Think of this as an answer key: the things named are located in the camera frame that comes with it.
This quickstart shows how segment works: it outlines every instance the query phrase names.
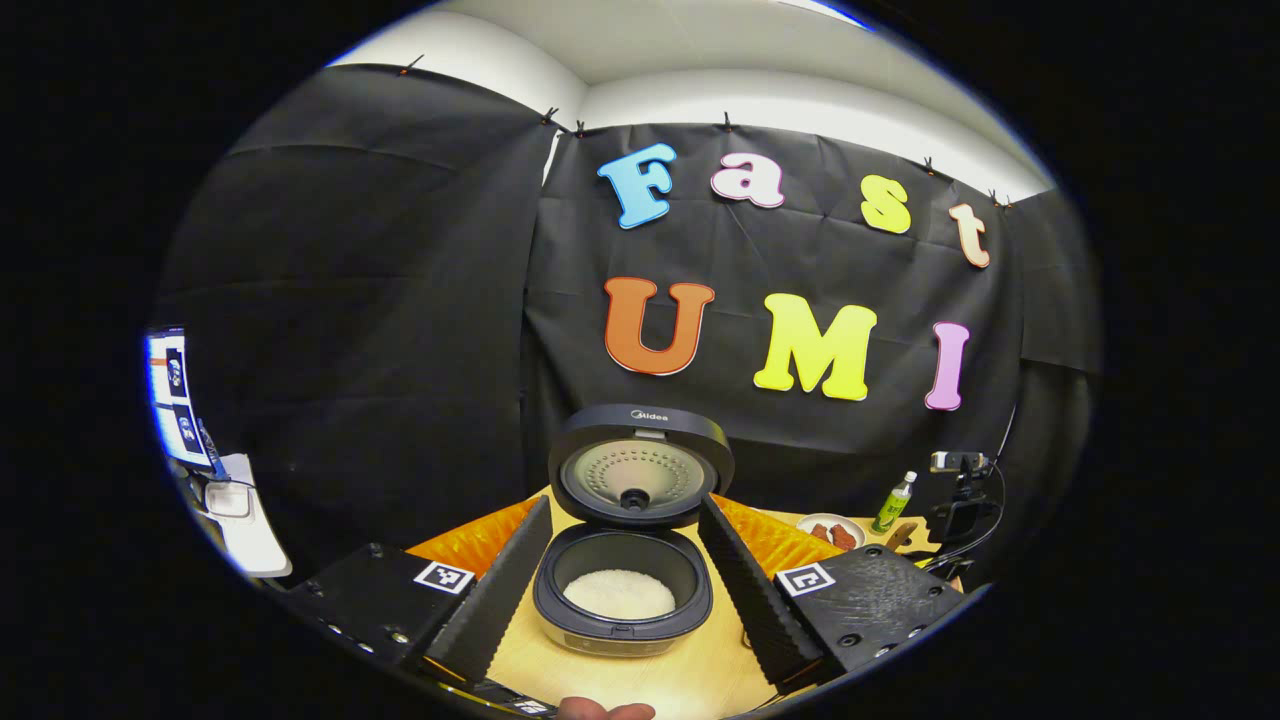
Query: human hand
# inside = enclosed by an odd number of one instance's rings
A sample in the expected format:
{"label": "human hand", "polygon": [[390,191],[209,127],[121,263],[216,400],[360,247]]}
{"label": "human hand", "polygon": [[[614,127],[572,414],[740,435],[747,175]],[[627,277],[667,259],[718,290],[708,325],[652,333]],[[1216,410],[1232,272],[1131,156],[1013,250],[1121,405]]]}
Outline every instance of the human hand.
{"label": "human hand", "polygon": [[620,705],[613,710],[585,697],[567,697],[559,703],[557,720],[653,720],[657,715],[653,707],[643,702]]}

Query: rice cooker lid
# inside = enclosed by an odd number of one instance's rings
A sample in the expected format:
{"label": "rice cooker lid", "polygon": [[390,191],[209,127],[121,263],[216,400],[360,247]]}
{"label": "rice cooker lid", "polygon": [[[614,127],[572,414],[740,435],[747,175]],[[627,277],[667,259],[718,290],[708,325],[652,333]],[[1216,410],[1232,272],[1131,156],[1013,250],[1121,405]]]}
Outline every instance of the rice cooker lid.
{"label": "rice cooker lid", "polygon": [[552,492],[570,515],[613,528],[681,528],[724,493],[733,455],[712,420],[671,407],[595,405],[552,443]]}

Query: colorful foam letter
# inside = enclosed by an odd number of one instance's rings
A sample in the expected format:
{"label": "colorful foam letter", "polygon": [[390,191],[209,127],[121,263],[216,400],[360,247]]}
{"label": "colorful foam letter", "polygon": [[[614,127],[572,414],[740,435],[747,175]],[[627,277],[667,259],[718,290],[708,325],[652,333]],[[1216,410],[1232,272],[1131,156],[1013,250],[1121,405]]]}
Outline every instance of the colorful foam letter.
{"label": "colorful foam letter", "polygon": [[[760,208],[777,208],[785,200],[778,187],[782,184],[782,168],[764,155],[753,152],[730,152],[721,158],[726,169],[712,176],[712,190],[716,195],[730,200],[750,200]],[[751,165],[751,169],[740,169]]]}
{"label": "colorful foam letter", "polygon": [[703,309],[716,300],[716,291],[694,283],[671,286],[676,300],[676,332],[671,346],[660,352],[649,350],[640,341],[644,307],[658,293],[658,286],[644,278],[609,278],[609,318],[604,324],[604,348],[618,365],[635,373],[671,375],[694,361],[701,337]]}
{"label": "colorful foam letter", "polygon": [[955,410],[960,407],[960,360],[969,328],[934,323],[933,334],[938,336],[938,370],[933,375],[933,389],[924,396],[924,405],[931,410]]}
{"label": "colorful foam letter", "polygon": [[[609,178],[613,183],[613,192],[622,204],[622,217],[618,224],[622,229],[631,229],[636,225],[655,220],[671,210],[671,202],[655,200],[649,188],[658,192],[671,192],[671,173],[662,163],[676,159],[676,151],[666,142],[650,145],[644,150],[637,150],[630,155],[623,155],[617,160],[600,165],[595,174]],[[649,164],[645,172],[640,172],[640,165]]]}
{"label": "colorful foam letter", "polygon": [[867,176],[861,182],[863,219],[873,228],[904,233],[911,227],[902,183],[881,176]]}
{"label": "colorful foam letter", "polygon": [[795,379],[788,369],[794,356],[805,392],[813,391],[829,366],[831,378],[822,383],[823,395],[841,400],[867,397],[863,374],[876,313],[860,305],[845,305],[822,334],[804,297],[773,293],[764,299],[764,306],[773,313],[773,336],[764,369],[755,374],[755,387],[791,389]]}
{"label": "colorful foam letter", "polygon": [[960,205],[947,210],[947,214],[951,215],[951,219],[954,219],[956,225],[960,228],[960,249],[964,250],[964,256],[979,268],[989,265],[991,254],[978,245],[978,233],[987,232],[987,225],[974,217],[973,208],[961,202]]}

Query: table surface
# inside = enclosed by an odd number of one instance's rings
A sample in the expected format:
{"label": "table surface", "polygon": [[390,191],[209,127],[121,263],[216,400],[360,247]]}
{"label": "table surface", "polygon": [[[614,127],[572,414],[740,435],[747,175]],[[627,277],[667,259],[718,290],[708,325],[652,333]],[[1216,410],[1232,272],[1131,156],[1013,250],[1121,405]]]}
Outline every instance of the table surface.
{"label": "table surface", "polygon": [[[553,533],[580,523],[559,507],[549,487],[538,495],[550,497]],[[799,512],[762,512],[791,524],[804,516]],[[850,520],[863,528],[869,543],[888,539],[888,534],[870,533],[872,519]],[[928,541],[924,518],[899,519],[899,523],[904,521],[918,524],[910,536],[910,551],[938,550],[937,543]],[[755,655],[742,644],[742,621],[716,565],[707,556],[698,527],[676,532],[692,541],[703,553],[714,593],[710,618],[685,642],[655,657],[599,657],[566,650],[543,633],[530,583],[498,646],[489,678],[553,705],[568,696],[589,697],[604,707],[645,702],[658,711],[655,720],[726,717],[746,712],[772,698],[774,688],[764,679]],[[908,552],[908,548],[900,547],[899,552]]]}

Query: plastic bottle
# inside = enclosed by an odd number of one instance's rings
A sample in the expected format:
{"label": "plastic bottle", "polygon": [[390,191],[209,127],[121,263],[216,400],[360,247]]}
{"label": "plastic bottle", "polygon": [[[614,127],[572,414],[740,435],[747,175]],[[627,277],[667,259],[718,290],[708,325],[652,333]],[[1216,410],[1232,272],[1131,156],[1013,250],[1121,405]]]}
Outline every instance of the plastic bottle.
{"label": "plastic bottle", "polygon": [[878,515],[876,515],[876,521],[872,523],[872,532],[877,536],[882,536],[893,527],[897,521],[897,516],[902,514],[902,509],[906,507],[906,501],[911,500],[911,483],[915,482],[915,473],[908,471],[902,478],[901,483],[893,488],[893,492],[888,493],[888,500],[884,501],[884,507],[881,507]]}

